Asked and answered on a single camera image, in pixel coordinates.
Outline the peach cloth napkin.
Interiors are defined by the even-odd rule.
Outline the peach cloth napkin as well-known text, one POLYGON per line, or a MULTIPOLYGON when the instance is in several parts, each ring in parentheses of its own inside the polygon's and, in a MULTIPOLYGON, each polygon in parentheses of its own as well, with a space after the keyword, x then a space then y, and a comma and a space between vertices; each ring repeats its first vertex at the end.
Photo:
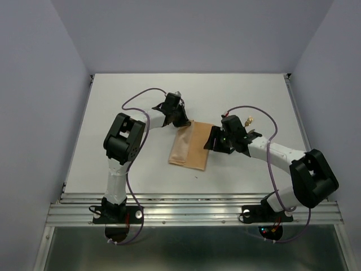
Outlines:
POLYGON ((204 145, 212 126, 192 120, 190 126, 179 128, 169 155, 169 164, 204 171, 209 154, 204 145))

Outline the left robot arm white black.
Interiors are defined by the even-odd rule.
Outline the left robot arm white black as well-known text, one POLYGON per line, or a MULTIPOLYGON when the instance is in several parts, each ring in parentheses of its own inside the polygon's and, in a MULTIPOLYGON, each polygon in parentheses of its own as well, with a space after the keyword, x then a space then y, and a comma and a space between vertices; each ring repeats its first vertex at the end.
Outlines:
POLYGON ((108 181, 101 209, 95 213, 112 222, 120 222, 125 218, 129 169, 144 146, 149 131, 169 124, 176 128, 191 125, 180 92, 164 93, 165 100, 148 110, 126 106, 138 96, 140 94, 126 101, 122 105, 122 110, 136 111, 139 115, 119 113, 103 143, 108 159, 108 181))

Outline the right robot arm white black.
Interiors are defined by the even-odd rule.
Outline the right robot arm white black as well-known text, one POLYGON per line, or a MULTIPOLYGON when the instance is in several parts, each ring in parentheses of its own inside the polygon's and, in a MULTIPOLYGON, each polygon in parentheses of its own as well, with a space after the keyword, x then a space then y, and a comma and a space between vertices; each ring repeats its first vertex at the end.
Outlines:
POLYGON ((305 152, 272 143, 258 132, 247 132, 235 115, 224 117, 221 124, 211 128, 204 149, 225 154, 236 151, 290 175, 289 187, 274 191, 261 201, 259 213, 263 219, 273 220, 281 211, 293 207, 314 208, 339 188, 319 150, 305 152))

